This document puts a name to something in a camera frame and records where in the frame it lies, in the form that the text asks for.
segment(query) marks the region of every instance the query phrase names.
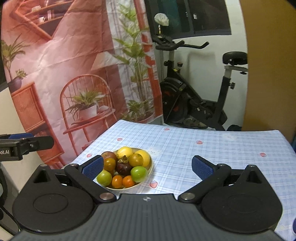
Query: backdrop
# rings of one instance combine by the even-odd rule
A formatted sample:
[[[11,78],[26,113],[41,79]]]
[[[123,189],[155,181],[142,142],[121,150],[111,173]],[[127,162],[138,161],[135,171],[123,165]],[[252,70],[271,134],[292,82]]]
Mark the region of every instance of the backdrop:
[[[26,132],[61,168],[118,119],[162,115],[143,0],[10,0],[2,10],[5,75]]]

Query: black saddle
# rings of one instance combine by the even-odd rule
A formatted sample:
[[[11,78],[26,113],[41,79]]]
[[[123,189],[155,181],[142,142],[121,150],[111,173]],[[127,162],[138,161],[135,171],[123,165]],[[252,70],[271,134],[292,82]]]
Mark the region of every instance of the black saddle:
[[[239,51],[227,52],[223,54],[222,60],[224,64],[231,65],[245,65],[248,63],[247,53]]]

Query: tablecloth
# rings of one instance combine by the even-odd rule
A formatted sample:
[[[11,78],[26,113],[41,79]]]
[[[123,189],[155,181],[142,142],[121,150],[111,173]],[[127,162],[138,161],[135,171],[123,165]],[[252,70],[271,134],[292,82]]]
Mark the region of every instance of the tablecloth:
[[[193,130],[119,120],[73,163],[82,164],[122,146],[147,150],[154,164],[148,180],[125,193],[173,193],[177,197],[201,181],[191,170],[195,155],[213,164],[226,163],[233,169],[257,165],[283,205],[276,232],[288,241],[296,238],[292,230],[296,218],[296,154],[279,131]]]

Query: exercise bike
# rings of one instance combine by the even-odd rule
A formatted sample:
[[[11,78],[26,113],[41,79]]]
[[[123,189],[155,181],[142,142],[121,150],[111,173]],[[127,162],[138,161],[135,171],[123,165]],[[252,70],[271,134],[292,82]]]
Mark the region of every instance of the exercise bike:
[[[201,129],[211,127],[217,131],[225,131],[223,124],[227,116],[223,111],[229,87],[235,88],[235,83],[231,83],[232,70],[247,74],[248,69],[237,65],[247,64],[247,54],[245,52],[228,52],[223,55],[222,61],[225,64],[225,73],[222,79],[218,101],[202,99],[190,84],[181,76],[180,68],[182,63],[178,63],[178,69],[174,67],[174,51],[180,47],[203,49],[209,45],[205,42],[201,46],[185,44],[183,40],[175,43],[172,38],[159,34],[152,37],[157,43],[157,50],[169,51],[169,60],[164,62],[168,67],[167,77],[160,83],[163,101],[163,117],[166,124],[176,123],[178,126],[192,128],[194,123],[201,122],[204,126]],[[241,127],[231,125],[228,131],[240,131]]]

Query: silver screw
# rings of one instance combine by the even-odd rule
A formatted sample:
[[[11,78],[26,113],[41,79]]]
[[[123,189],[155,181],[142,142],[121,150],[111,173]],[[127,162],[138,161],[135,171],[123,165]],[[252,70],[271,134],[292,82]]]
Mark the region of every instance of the silver screw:
[[[195,195],[193,193],[191,193],[191,192],[185,192],[185,193],[181,194],[181,198],[183,200],[192,200],[192,199],[195,198]]]
[[[100,199],[103,199],[103,200],[111,200],[113,197],[114,197],[114,194],[110,192],[104,192],[100,194]]]

